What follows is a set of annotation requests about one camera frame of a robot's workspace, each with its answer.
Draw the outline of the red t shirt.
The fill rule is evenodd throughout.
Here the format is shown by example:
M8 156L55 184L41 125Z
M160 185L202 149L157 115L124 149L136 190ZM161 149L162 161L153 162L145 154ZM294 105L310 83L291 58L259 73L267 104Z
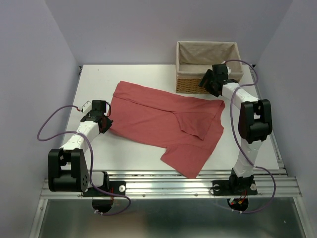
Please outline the red t shirt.
M223 100L204 100L120 81L113 93L112 133L166 149L161 160L194 179L222 134Z

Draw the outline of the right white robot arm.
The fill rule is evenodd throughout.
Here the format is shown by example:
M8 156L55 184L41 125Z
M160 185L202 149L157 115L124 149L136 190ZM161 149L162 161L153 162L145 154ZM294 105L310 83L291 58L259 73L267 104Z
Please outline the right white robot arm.
M262 143L272 133L271 104L244 90L236 80L229 78L226 63L214 64L207 70L200 87L210 94L230 100L230 107L239 109L238 132L233 133L239 155L228 180L212 181L211 194L215 196L256 195L254 168Z

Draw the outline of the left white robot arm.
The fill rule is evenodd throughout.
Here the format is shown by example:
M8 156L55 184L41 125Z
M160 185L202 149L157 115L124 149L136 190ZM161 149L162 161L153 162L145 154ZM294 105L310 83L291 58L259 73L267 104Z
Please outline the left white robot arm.
M91 142L107 132L112 120L106 113L111 106L104 100L93 100L81 109L85 114L71 138L48 153L48 184L52 192L85 192L91 182L85 152L92 151Z

